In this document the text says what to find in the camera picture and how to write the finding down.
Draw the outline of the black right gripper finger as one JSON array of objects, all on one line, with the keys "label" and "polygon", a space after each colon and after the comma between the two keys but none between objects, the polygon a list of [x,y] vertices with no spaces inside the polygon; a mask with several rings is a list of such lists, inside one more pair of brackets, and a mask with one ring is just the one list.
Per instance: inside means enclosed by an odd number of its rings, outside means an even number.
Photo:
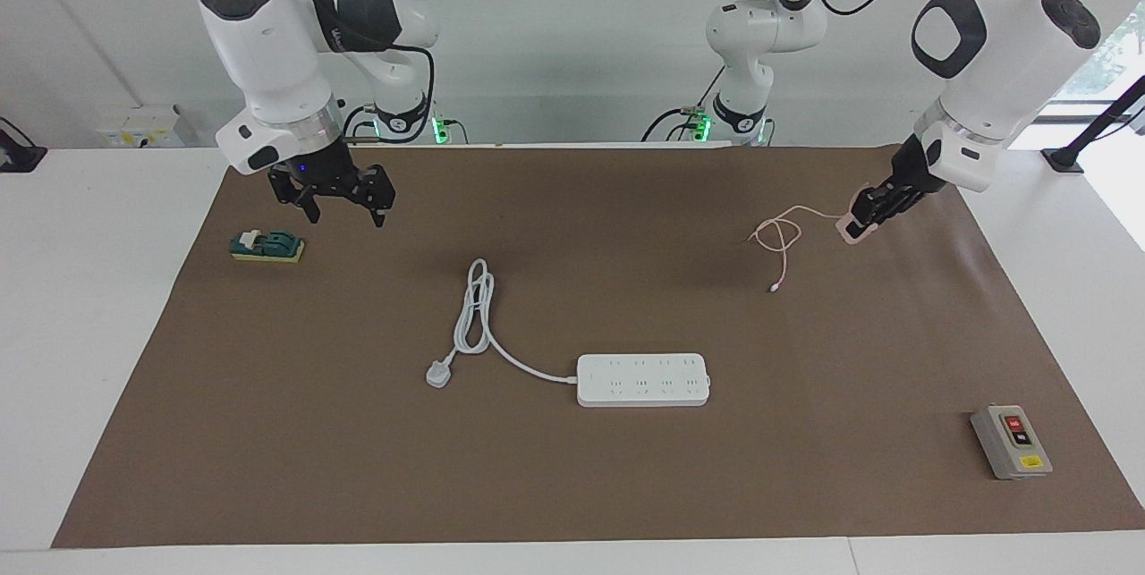
[{"label": "black right gripper finger", "polygon": [[270,187],[279,204],[294,206],[305,213],[311,225],[318,223],[319,207],[314,199],[314,187],[310,184],[299,187],[292,178],[270,178]]},{"label": "black right gripper finger", "polygon": [[389,208],[396,200],[396,190],[382,166],[360,170],[354,184],[354,204],[368,208],[376,228],[382,228]]}]

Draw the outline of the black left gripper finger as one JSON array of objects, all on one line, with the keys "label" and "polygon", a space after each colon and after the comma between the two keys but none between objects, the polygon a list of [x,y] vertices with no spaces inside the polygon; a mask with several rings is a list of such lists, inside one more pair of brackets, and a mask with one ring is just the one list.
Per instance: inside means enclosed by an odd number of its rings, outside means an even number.
[{"label": "black left gripper finger", "polygon": [[851,225],[871,227],[883,225],[891,208],[891,188],[887,186],[868,187],[856,192],[851,204]]},{"label": "black left gripper finger", "polygon": [[859,238],[864,241],[885,221],[901,212],[902,199],[859,200]]}]

